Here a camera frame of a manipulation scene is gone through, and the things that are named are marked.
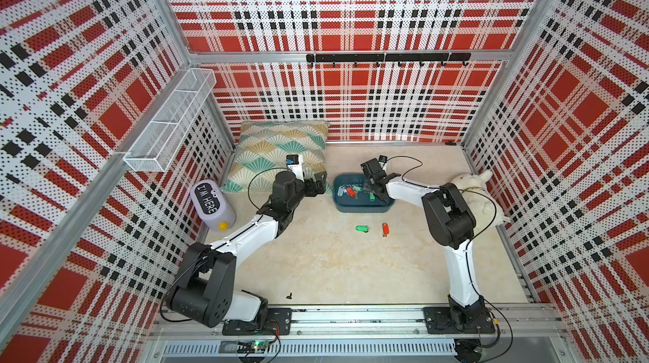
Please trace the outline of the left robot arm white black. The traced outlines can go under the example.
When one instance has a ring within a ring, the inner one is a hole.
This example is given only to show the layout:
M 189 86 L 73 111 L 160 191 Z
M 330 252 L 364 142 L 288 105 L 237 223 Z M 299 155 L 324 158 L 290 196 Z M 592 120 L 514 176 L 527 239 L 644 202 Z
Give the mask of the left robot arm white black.
M 304 198 L 326 192 L 326 180 L 325 171 L 306 180 L 290 170 L 277 173 L 269 198 L 248 224 L 219 241 L 196 242 L 187 249 L 162 306 L 183 315 L 181 322 L 195 321 L 214 328 L 223 321 L 238 321 L 255 332 L 265 329 L 268 301 L 234 290 L 236 271 L 287 229 Z

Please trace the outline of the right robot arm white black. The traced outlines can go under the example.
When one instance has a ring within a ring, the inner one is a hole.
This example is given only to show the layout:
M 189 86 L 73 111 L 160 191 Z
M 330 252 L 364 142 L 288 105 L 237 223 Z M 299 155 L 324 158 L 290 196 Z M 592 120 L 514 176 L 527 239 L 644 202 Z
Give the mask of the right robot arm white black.
M 448 326 L 459 333 L 494 334 L 496 322 L 486 300 L 475 283 L 473 238 L 477 221 L 452 183 L 433 187 L 387 173 L 387 158 L 371 159 L 361 164 L 364 186 L 378 199 L 404 201 L 419 206 L 425 214 L 429 233 L 443 247 L 450 280 Z

